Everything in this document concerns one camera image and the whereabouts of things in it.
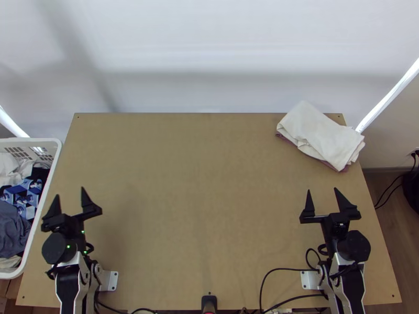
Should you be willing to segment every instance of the white wall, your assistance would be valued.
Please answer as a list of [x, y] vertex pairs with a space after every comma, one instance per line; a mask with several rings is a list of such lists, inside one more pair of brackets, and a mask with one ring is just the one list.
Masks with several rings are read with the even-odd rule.
[[419, 76], [362, 133], [363, 168], [410, 167], [409, 153], [419, 148]]
[[0, 0], [0, 103], [33, 137], [74, 112], [284, 112], [356, 126], [419, 57], [419, 3]]

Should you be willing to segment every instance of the light strip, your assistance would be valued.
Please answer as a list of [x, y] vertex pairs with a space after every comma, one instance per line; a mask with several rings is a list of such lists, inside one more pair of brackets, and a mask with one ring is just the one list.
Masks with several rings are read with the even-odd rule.
[[413, 63], [398, 83], [388, 92], [385, 97], [365, 116], [360, 124], [356, 127], [356, 131], [361, 133], [364, 131], [384, 109], [401, 93], [402, 90], [417, 76], [419, 73], [419, 59]]
[[23, 131], [0, 106], [0, 123], [17, 137], [30, 137]]

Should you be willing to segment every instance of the wooden floor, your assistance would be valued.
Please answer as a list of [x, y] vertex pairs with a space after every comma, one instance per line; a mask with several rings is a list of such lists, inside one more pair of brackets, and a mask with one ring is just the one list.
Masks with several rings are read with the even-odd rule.
[[[396, 172], [365, 173], [365, 179], [374, 203], [399, 174]], [[387, 204], [377, 210], [377, 216], [380, 220], [403, 302], [400, 304], [366, 306], [366, 313], [418, 314], [419, 215], [410, 208], [403, 196], [402, 189], [399, 188], [393, 193]], [[59, 313], [59, 310], [34, 308], [32, 314], [38, 313], [56, 314]]]

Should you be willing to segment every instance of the folded towel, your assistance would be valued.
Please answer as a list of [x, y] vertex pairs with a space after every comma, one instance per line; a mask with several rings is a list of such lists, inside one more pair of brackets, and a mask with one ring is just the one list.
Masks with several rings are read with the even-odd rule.
[[277, 132], [303, 153], [328, 162], [337, 171], [355, 162], [365, 146], [364, 136], [337, 124], [305, 101], [286, 114]]

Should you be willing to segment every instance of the metal bracket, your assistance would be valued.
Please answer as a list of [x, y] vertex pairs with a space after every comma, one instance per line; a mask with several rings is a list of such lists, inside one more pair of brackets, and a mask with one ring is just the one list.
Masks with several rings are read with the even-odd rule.
[[312, 271], [300, 272], [301, 276], [301, 286], [306, 290], [322, 290], [319, 287], [320, 280], [322, 279], [322, 274]]
[[101, 285], [99, 291], [115, 291], [119, 273], [116, 271], [101, 271]]

